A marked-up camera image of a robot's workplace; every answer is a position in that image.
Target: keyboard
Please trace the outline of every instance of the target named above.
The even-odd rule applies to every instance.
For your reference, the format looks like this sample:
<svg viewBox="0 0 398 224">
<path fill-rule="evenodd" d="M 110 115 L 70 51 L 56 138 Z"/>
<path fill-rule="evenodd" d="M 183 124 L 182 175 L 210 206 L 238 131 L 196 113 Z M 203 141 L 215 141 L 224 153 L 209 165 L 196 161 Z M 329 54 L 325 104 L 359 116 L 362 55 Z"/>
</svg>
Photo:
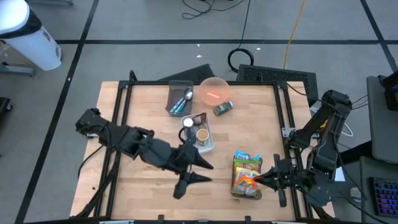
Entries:
<svg viewBox="0 0 398 224">
<path fill-rule="evenodd" d="M 369 178 L 374 213 L 384 217 L 398 218 L 398 180 Z"/>
</svg>

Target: small can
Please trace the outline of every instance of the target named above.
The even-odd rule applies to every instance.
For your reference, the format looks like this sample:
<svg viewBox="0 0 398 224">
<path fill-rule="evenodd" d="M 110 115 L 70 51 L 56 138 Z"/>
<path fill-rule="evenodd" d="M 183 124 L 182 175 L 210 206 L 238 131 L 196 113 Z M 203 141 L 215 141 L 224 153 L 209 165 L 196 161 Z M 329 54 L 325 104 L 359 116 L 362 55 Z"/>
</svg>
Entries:
<svg viewBox="0 0 398 224">
<path fill-rule="evenodd" d="M 231 101 L 228 101 L 213 108 L 213 112 L 216 116 L 219 116 L 225 114 L 227 111 L 231 110 L 232 108 L 234 108 L 234 105 L 232 104 Z"/>
</svg>

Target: pink bowl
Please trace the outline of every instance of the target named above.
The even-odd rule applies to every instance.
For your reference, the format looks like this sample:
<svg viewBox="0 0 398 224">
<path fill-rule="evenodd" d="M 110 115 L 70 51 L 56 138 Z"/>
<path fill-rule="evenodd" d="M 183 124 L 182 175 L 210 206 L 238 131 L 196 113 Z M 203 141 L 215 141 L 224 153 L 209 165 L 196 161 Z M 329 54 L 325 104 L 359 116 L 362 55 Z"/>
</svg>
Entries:
<svg viewBox="0 0 398 224">
<path fill-rule="evenodd" d="M 199 86 L 199 95 L 206 104 L 217 106 L 228 100 L 229 85 L 222 78 L 207 78 Z"/>
</svg>

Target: wooden tabletop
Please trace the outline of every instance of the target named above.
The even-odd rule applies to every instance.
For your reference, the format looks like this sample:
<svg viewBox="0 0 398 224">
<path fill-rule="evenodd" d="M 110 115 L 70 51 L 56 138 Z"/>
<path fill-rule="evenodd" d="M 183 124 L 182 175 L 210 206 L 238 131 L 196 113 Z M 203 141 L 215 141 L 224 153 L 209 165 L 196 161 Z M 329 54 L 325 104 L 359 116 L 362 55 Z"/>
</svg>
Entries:
<svg viewBox="0 0 398 224">
<path fill-rule="evenodd" d="M 302 82 L 290 83 L 305 92 Z M 97 108 L 103 118 L 111 120 L 116 99 L 118 82 L 103 82 Z M 155 138 L 168 141 L 172 147 L 180 144 L 177 133 L 181 129 L 180 118 L 172 118 L 165 110 L 169 86 L 135 85 L 129 108 L 127 124 L 155 131 Z M 122 117 L 126 91 L 123 93 L 119 121 Z M 280 90 L 281 102 L 284 102 Z M 305 96 L 289 89 L 290 101 L 297 128 L 302 128 L 310 119 Z M 274 165 L 273 154 L 284 158 L 282 138 L 272 86 L 231 86 L 230 100 L 234 108 L 216 117 L 212 107 L 205 105 L 198 97 L 198 86 L 194 88 L 192 114 L 207 112 L 215 148 L 202 156 L 214 166 L 206 170 L 193 166 L 201 175 L 211 177 L 212 182 L 189 185 L 180 200 L 172 197 L 178 176 L 162 171 L 140 159 L 133 161 L 123 155 L 119 168 L 118 182 L 113 206 L 113 219 L 156 220 L 165 215 L 166 220 L 295 220 L 290 190 L 286 190 L 287 206 L 279 207 L 278 193 L 262 189 L 260 200 L 233 197 L 230 193 L 232 160 L 235 150 L 260 154 L 263 159 L 262 172 Z M 289 125 L 285 104 L 284 118 Z M 88 141 L 85 157 L 99 146 L 97 139 Z M 71 215 L 80 212 L 91 199 L 100 181 L 104 152 L 91 158 L 81 170 L 80 179 L 72 205 Z M 302 154 L 304 165 L 309 149 Z M 303 196 L 298 192 L 301 215 L 305 217 Z M 101 214 L 105 213 L 108 192 L 104 193 Z M 329 203 L 325 208 L 334 216 Z"/>
</svg>

